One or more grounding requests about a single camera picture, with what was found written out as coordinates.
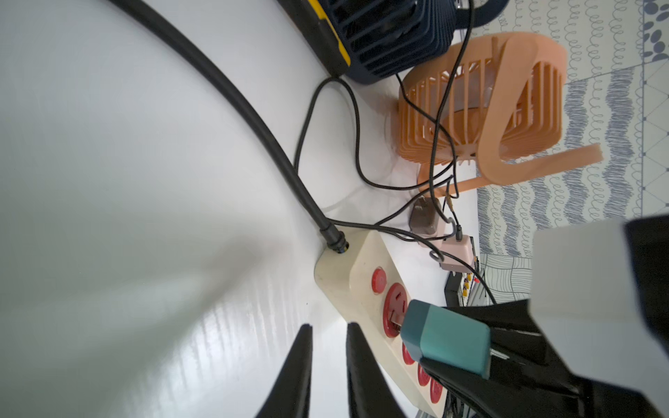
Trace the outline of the beige red power strip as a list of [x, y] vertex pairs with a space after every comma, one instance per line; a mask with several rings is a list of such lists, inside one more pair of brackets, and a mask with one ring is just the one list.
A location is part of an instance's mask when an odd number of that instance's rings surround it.
[[411, 297], [377, 231], [343, 228], [348, 250], [325, 250], [315, 282], [347, 322], [355, 322], [377, 362], [406, 398], [435, 417], [443, 415], [446, 391], [410, 357], [400, 330]]

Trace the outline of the light pink USB charger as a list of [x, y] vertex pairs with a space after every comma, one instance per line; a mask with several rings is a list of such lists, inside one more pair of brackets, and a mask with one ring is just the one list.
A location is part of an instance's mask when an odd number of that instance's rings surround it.
[[444, 261], [440, 263], [442, 270], [454, 273], [470, 273], [476, 263], [474, 240], [469, 235], [463, 235], [461, 240], [455, 237], [447, 238], [440, 244], [439, 249], [445, 253]]

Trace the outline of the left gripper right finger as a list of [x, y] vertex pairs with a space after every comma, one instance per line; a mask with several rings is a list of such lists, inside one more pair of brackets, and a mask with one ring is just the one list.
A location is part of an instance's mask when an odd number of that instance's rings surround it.
[[355, 322], [350, 322], [347, 327], [346, 360], [350, 417], [405, 417], [361, 327]]

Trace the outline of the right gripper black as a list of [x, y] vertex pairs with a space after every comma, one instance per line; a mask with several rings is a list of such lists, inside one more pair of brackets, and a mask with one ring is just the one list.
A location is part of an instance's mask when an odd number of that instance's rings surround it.
[[481, 417], [663, 417], [635, 391], [575, 376], [531, 318], [529, 302], [445, 308], [491, 329], [487, 379], [429, 359], [422, 367]]

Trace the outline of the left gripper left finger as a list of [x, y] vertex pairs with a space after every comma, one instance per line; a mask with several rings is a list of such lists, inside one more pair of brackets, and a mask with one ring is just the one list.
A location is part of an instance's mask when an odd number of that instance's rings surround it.
[[313, 327], [303, 324], [266, 402], [256, 416], [307, 418], [310, 410], [312, 362]]

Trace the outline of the teal USB charger plug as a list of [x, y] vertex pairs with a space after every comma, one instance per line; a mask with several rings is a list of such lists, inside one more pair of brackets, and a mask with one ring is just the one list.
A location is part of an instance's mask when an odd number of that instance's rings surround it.
[[487, 379], [491, 365], [491, 329], [451, 310], [413, 300], [400, 336], [410, 357], [429, 359]]

